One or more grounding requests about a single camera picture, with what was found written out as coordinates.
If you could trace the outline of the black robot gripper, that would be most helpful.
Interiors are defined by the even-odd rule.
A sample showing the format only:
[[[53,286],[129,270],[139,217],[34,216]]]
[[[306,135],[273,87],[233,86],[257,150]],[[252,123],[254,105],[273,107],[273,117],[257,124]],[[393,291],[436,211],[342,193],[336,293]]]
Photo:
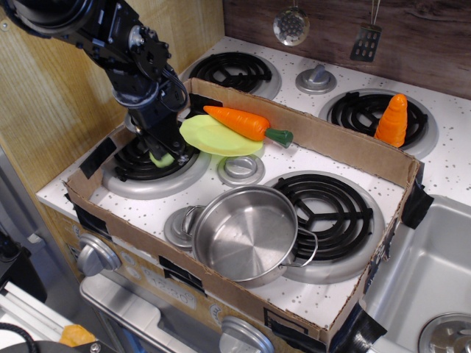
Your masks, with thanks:
[[[171,154],[178,165],[191,159],[187,145],[180,134],[177,114],[188,102],[182,83],[132,82],[129,84],[132,106],[128,112],[142,129],[141,138],[150,154],[162,160]]]

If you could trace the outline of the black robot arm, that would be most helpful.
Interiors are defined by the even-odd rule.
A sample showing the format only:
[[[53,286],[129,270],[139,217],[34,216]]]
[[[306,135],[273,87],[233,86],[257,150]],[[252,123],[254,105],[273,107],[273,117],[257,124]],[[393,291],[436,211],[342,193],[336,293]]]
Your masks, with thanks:
[[[188,93],[169,65],[169,46],[125,1],[2,1],[7,17],[29,35],[84,51],[107,74],[125,124],[164,168],[191,158],[177,114]]]

